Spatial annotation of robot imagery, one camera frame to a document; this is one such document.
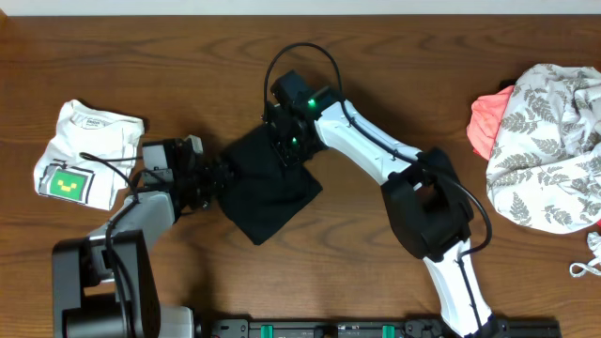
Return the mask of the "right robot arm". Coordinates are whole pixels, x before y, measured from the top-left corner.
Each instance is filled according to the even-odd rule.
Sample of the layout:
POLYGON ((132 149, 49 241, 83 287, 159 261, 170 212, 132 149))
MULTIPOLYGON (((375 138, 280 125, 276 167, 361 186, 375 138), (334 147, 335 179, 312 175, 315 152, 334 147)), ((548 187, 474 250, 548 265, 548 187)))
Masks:
POLYGON ((318 151, 345 155, 379 185, 390 226, 404 249, 424 262, 439 296, 442 321, 460 337, 499 337, 471 263, 470 222, 480 206, 447 155, 421 151, 363 117, 343 93, 311 88, 294 70, 263 88, 263 119, 287 166, 318 151))

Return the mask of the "black t-shirt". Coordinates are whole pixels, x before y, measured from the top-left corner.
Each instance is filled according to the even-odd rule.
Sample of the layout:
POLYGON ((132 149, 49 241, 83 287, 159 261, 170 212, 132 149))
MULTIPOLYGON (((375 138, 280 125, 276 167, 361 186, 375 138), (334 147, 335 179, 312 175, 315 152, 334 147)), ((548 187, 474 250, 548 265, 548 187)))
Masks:
POLYGON ((234 178, 217 197, 220 208, 255 245, 276 234, 322 191, 304 166, 282 165, 266 126, 232 143, 222 159, 234 178))

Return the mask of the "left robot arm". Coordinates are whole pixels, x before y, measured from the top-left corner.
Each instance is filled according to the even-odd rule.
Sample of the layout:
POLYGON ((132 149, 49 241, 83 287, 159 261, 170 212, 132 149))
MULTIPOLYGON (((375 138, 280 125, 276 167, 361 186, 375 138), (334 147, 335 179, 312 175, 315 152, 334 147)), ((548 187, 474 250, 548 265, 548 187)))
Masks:
POLYGON ((54 336, 194 338, 193 310, 159 302, 149 249, 184 209, 209 205, 234 176, 201 140, 147 142, 131 195, 103 226, 53 248, 54 336))

